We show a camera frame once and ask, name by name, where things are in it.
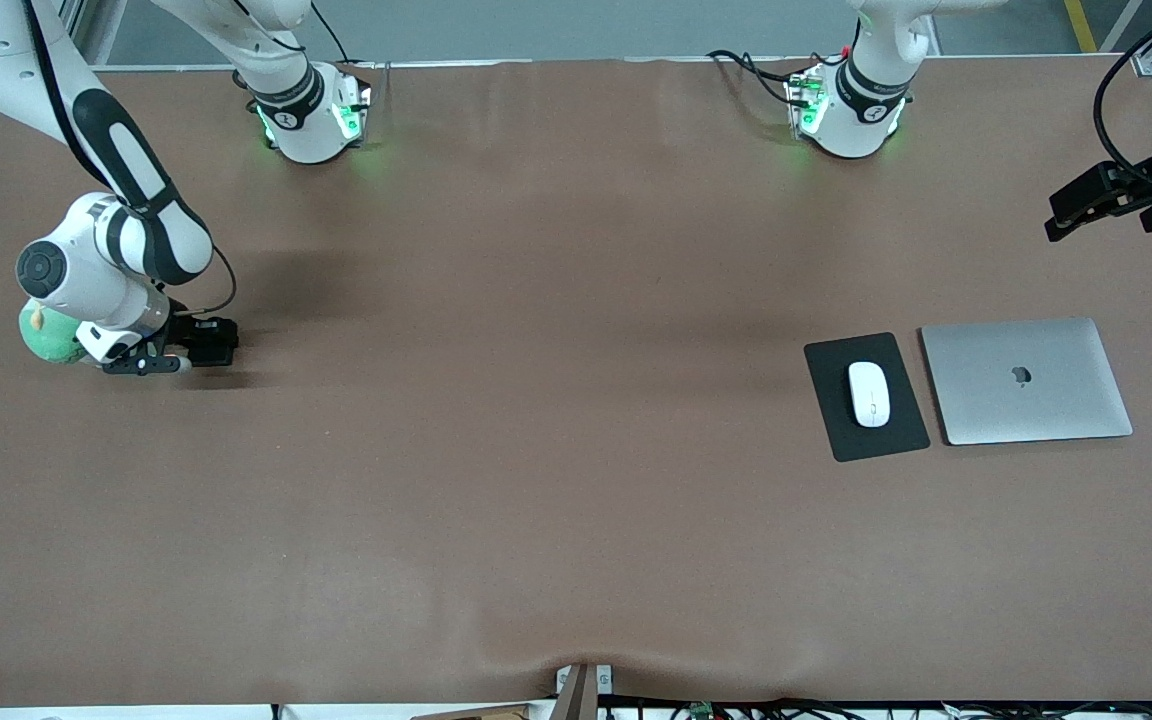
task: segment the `laptop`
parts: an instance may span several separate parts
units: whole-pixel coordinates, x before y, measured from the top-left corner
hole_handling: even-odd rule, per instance
[[[922,333],[950,445],[1132,433],[1091,318],[929,325]]]

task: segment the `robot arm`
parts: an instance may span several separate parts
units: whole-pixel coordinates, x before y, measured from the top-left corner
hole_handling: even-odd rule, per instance
[[[31,13],[25,2],[0,0],[0,113],[56,141],[68,143],[71,132],[79,161],[116,194],[119,202],[94,220],[94,250],[106,262],[168,285],[197,278],[211,260],[206,225],[180,199],[145,136],[88,68],[50,3]],[[35,53],[37,41],[46,59]],[[58,123],[58,105],[69,127]]]
[[[212,256],[206,225],[46,0],[0,0],[0,113],[63,142],[114,191],[79,197],[59,227],[29,243],[17,260],[20,287],[78,324],[73,340],[85,353],[65,361],[90,355],[106,372],[123,372],[128,356],[151,342],[157,351],[169,336],[187,348],[205,346],[195,342],[197,323],[157,283],[182,285],[204,272]],[[233,331],[232,323],[225,328]],[[204,364],[228,364],[229,346],[228,356],[212,354]],[[157,369],[146,372],[189,366],[187,357],[154,356]]]
[[[873,154],[896,131],[910,81],[927,58],[924,15],[973,13],[1007,0],[847,0],[861,26],[851,53],[791,81],[791,122],[801,136],[841,158]]]
[[[256,99],[271,145],[296,162],[323,162],[362,142],[366,83],[310,63],[291,29],[310,0],[152,0],[211,41]]]

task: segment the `brown table surface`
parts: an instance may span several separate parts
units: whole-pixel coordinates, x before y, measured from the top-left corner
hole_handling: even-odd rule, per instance
[[[1152,236],[1043,236],[1107,63],[931,61],[867,161],[730,65],[394,70],[321,167],[228,73],[108,76],[241,275],[238,364],[168,379],[18,341],[15,255],[92,183],[0,119],[0,705],[500,700],[571,660],[1152,698]],[[1152,147],[1152,79],[1107,111]],[[1134,437],[947,447],[916,328],[1064,314]],[[839,464],[803,346],[881,331],[935,441]]]

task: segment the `mouse pad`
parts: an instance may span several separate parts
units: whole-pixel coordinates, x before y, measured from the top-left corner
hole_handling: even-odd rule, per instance
[[[924,450],[932,445],[914,387],[909,384],[905,362],[901,359],[896,336],[892,333],[867,334],[813,342],[803,348],[808,370],[820,404],[824,429],[829,434],[833,458],[838,462],[895,455],[897,452]],[[887,376],[890,396],[890,419],[880,429],[864,429],[851,410],[851,392],[847,387],[847,366],[870,361]]]

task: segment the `white mouse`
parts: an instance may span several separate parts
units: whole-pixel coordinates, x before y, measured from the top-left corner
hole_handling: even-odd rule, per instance
[[[887,395],[887,376],[873,363],[847,365],[847,384],[851,387],[851,410],[864,429],[880,429],[892,415]]]

